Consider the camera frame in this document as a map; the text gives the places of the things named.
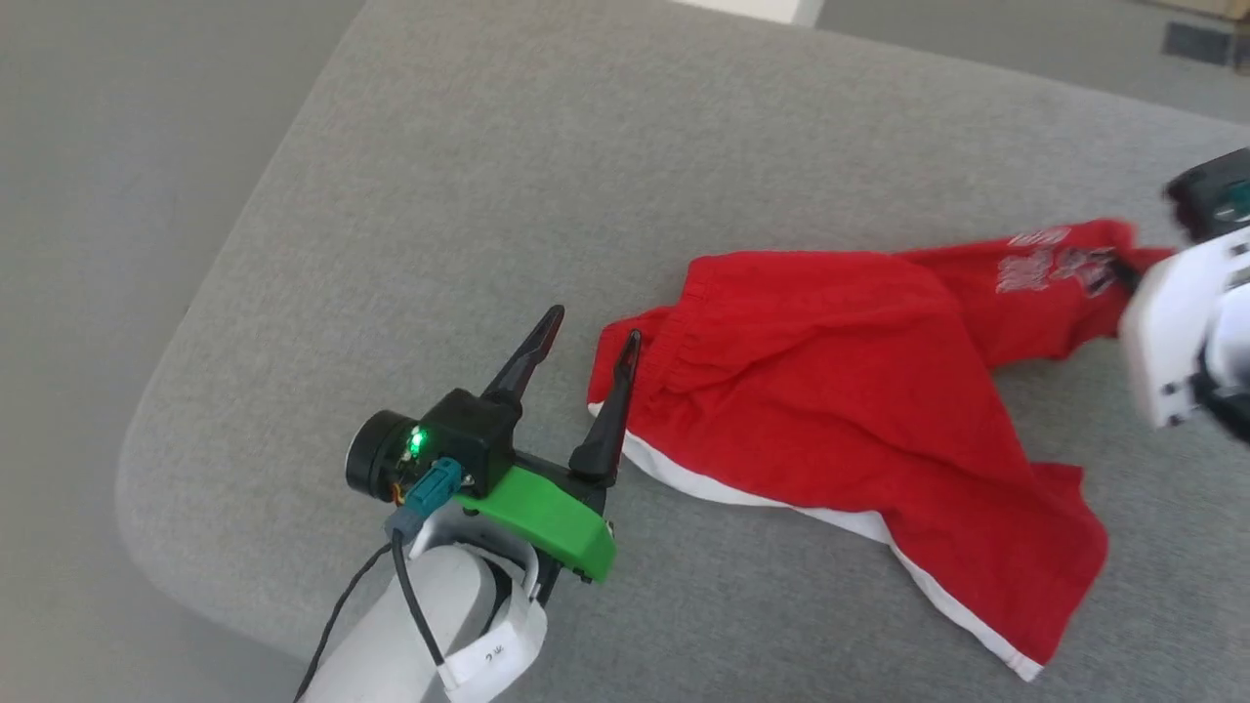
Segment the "gray fabric surface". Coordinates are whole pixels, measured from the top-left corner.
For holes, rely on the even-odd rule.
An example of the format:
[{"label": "gray fabric surface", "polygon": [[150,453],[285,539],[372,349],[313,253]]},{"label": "gray fabric surface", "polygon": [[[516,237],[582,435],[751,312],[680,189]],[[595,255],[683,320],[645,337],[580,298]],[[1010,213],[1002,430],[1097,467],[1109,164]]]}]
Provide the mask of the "gray fabric surface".
[{"label": "gray fabric surface", "polygon": [[[518,444],[562,458],[589,425],[599,329],[674,300],[692,256],[1108,215],[1176,243],[1161,185],[1245,143],[1162,108],[662,0],[372,0],[144,397],[124,537],[174,598],[308,655],[388,512],[344,485],[355,429],[484,385],[549,304],[569,316]],[[1151,434],[1112,343],[1001,387],[1032,457],[1088,467],[1111,535],[1036,684],[881,545],[625,467],[614,578],[561,583],[544,654],[505,699],[1250,698],[1250,452],[1208,423]]]}]

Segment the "camera lens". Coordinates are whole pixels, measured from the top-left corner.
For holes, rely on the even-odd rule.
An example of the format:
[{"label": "camera lens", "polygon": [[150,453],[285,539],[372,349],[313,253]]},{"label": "camera lens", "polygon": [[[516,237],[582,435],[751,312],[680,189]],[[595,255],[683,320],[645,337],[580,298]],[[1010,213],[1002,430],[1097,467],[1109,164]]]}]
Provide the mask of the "camera lens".
[{"label": "camera lens", "polygon": [[399,463],[415,427],[416,420],[392,410],[381,410],[369,418],[348,449],[348,485],[390,503],[391,485],[399,480]]}]

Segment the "red fabric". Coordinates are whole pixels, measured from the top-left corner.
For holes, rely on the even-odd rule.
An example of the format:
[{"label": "red fabric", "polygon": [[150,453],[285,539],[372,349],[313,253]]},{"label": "red fabric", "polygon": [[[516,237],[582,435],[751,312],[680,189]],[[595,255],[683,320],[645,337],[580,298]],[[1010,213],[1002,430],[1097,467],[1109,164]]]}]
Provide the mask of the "red fabric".
[{"label": "red fabric", "polygon": [[609,325],[589,400],[630,329],[632,434],[679,465],[795,507],[880,512],[899,549],[1034,662],[1106,557],[1081,469],[1030,464],[989,369],[1115,334],[1128,300],[1100,220],[946,249],[698,259],[681,299]]}]

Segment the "dark gray floor patch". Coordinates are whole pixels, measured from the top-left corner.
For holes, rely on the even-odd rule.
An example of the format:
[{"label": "dark gray floor patch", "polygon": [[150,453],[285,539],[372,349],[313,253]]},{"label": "dark gray floor patch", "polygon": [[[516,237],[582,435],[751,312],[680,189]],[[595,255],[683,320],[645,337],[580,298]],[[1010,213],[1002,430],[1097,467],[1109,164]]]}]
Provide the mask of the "dark gray floor patch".
[{"label": "dark gray floor patch", "polygon": [[1168,23],[1168,34],[1164,36],[1164,54],[1216,66],[1228,65],[1231,46],[1232,35],[1226,31],[1180,23]]}]

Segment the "black cable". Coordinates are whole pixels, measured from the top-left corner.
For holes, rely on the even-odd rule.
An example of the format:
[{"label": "black cable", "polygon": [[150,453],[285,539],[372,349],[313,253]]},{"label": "black cable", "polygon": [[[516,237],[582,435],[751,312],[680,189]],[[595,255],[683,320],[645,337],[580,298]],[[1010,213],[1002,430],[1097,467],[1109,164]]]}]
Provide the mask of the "black cable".
[{"label": "black cable", "polygon": [[425,647],[430,650],[430,657],[434,657],[434,665],[441,667],[442,652],[439,650],[439,643],[434,640],[430,624],[425,622],[421,607],[416,603],[412,582],[408,578],[408,560],[404,558],[404,535],[399,530],[391,533],[391,557],[395,559],[395,575],[399,577],[399,588],[404,592],[404,600],[408,600],[408,612],[412,613],[416,629],[420,630],[421,639],[425,640]]},{"label": "black cable", "polygon": [[381,559],[382,554],[389,552],[390,548],[391,545],[388,544],[378,552],[374,552],[374,555],[370,557],[369,560],[365,562],[365,565],[360,567],[360,570],[356,572],[356,575],[351,577],[351,580],[348,582],[348,589],[342,592],[342,595],[339,597],[339,602],[334,604],[334,610],[330,612],[330,619],[325,623],[325,629],[321,630],[321,642],[318,643],[316,652],[312,654],[312,660],[309,662],[309,668],[304,672],[304,680],[300,682],[300,688],[295,692],[295,703],[299,703],[299,699],[304,698],[304,694],[309,689],[309,684],[312,683],[316,668],[321,663],[321,653],[325,652],[325,645],[330,640],[330,630],[334,629],[334,622],[339,619],[342,604],[348,602],[348,597],[351,595],[351,592],[356,588],[356,584],[360,583],[360,579],[364,578],[365,573],[374,568],[378,559]]}]

